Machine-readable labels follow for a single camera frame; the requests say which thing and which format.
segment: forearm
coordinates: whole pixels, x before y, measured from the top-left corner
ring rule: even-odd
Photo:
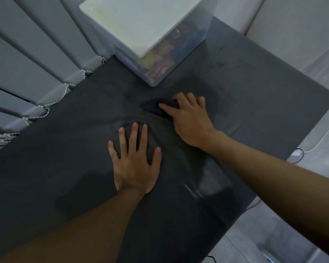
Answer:
[[[228,163],[296,230],[317,245],[329,247],[328,178],[254,150],[223,133],[218,133],[206,150]]]
[[[129,219],[143,193],[123,190],[63,227],[10,252],[0,262],[116,261]]]

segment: box lid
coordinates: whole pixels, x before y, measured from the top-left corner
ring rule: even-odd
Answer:
[[[80,5],[80,9],[142,58],[201,1],[86,0]]]

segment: hand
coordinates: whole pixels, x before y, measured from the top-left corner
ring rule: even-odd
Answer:
[[[217,131],[207,115],[205,98],[180,92],[173,99],[178,101],[180,110],[162,103],[160,108],[173,117],[175,130],[185,143],[207,151]]]
[[[146,158],[147,150],[147,125],[144,124],[141,131],[139,150],[136,151],[136,140],[138,135],[138,124],[132,126],[132,133],[129,138],[129,150],[127,149],[127,140],[124,128],[119,129],[119,139],[121,147],[121,158],[114,148],[112,141],[108,142],[113,169],[114,181],[117,191],[126,188],[136,188],[141,193],[149,193],[154,187],[162,160],[161,149],[156,148],[151,166]]]

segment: clear plastic container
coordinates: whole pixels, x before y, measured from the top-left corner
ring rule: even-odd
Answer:
[[[218,0],[86,0],[80,9],[120,61],[157,86],[205,38]]]

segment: black tablecloth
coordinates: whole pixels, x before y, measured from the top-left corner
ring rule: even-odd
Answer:
[[[254,199],[232,171],[140,108],[177,92],[205,96],[215,127],[287,159],[329,108],[329,91],[224,23],[156,88],[115,57],[0,151],[0,255],[115,193],[108,140],[149,125],[158,182],[128,225],[118,262],[201,262]]]

